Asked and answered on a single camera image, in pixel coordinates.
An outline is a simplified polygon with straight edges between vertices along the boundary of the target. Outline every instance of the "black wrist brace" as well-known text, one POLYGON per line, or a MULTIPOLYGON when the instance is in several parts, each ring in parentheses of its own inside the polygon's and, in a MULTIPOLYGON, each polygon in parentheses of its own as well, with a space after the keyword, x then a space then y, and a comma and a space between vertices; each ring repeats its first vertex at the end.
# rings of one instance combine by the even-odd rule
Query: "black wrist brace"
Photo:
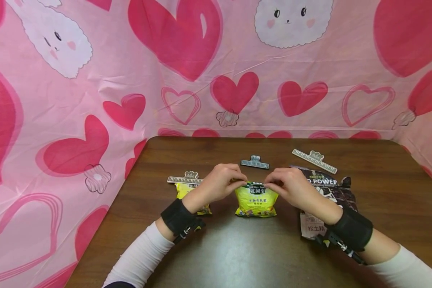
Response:
POLYGON ((325 227, 355 252, 365 251, 365 246, 373 235, 373 223, 347 206, 343 207, 342 217, 335 225, 325 224, 325 227))
POLYGON ((181 239, 185 239, 189 231, 197 231, 205 227, 206 224, 202 219, 195 217, 183 205, 182 200, 176 199, 166 208, 162 214, 165 225, 173 232, 176 239, 175 244, 181 239))

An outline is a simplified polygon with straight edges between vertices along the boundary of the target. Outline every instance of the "yellow fertilizer bag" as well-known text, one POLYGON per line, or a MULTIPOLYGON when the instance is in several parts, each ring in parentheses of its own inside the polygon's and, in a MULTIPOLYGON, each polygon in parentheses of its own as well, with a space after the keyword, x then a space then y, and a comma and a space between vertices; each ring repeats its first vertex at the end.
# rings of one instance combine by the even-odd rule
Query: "yellow fertilizer bag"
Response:
POLYGON ((238 200, 235 215, 261 218, 277 215, 274 204, 278 194, 265 188, 262 183, 248 182, 247 185, 235 189, 235 194, 238 200))
MULTIPOLYGON (((178 191, 178 194, 176 196, 177 199, 184 198, 192 189, 197 187, 195 184, 182 184, 182 183, 176 183, 176 189, 178 191)), ((210 204, 206 204, 200 210, 197 211, 197 215, 208 215, 213 214, 210 210, 210 204)))

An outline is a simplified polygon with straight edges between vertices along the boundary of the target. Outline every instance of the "white clip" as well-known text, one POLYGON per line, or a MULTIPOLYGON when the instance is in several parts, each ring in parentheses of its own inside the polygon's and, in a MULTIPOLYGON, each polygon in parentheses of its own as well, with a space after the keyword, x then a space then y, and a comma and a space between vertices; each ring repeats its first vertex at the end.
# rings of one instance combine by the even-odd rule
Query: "white clip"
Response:
POLYGON ((168 183, 181 183, 181 184, 195 184, 199 185, 203 182, 203 179, 198 178, 198 173, 194 171, 186 171, 184 177, 168 177, 168 183))
POLYGON ((296 155, 297 157, 304 159, 312 164, 314 164, 315 166, 318 166, 320 168, 322 168, 323 170, 326 170, 332 174, 336 174, 338 172, 338 169, 326 164, 325 162, 322 162, 323 158, 325 158, 322 154, 320 154, 320 152, 315 152, 315 151, 311 151, 309 155, 307 155, 306 153, 303 153, 297 149, 294 149, 292 152, 293 155, 296 155))
POLYGON ((240 165, 261 168, 261 169, 269 169, 269 164, 262 163, 261 157, 258 155, 251 155, 251 160, 242 160, 240 165))

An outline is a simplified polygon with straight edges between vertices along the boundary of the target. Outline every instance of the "pink backdrop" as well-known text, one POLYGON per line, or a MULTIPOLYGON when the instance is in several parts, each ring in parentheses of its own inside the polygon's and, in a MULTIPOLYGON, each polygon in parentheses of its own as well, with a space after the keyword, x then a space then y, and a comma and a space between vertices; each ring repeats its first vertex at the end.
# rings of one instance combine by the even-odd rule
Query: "pink backdrop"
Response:
POLYGON ((0 0, 0 287, 62 287, 156 135, 389 139, 432 176, 432 0, 0 0))

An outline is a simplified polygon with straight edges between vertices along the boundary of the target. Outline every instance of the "finger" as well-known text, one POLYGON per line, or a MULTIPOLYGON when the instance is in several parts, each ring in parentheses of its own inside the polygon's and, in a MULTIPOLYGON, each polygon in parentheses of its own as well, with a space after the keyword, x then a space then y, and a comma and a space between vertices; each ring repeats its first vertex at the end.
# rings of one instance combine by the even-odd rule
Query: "finger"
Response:
POLYGON ((231 179, 243 180, 245 182, 248 181, 247 176, 245 174, 243 174, 242 172, 238 172, 238 171, 235 171, 235 170, 230 170, 229 173, 230 173, 229 177, 231 179))
POLYGON ((230 184, 226 188, 226 190, 229 191, 229 193, 232 193, 235 189, 240 188, 240 187, 245 186, 245 185, 247 185, 247 183, 245 181, 237 181, 237 182, 230 184))
POLYGON ((238 164, 227 163, 227 164, 224 164, 224 166, 229 168, 229 169, 232 169, 232 170, 235 170, 235 171, 238 171, 241 173, 240 166, 238 166, 238 164))
POLYGON ((279 181, 279 180, 285 183, 286 173, 285 172, 279 172, 276 170, 274 170, 274 172, 267 175, 266 179, 264 180, 264 183, 271 183, 271 182, 275 182, 275 181, 279 181))
POLYGON ((276 192, 277 194, 279 194, 283 198, 286 198, 286 196, 288 196, 288 192, 277 184, 266 183, 266 184, 264 184, 264 187, 269 188, 270 190, 276 192))

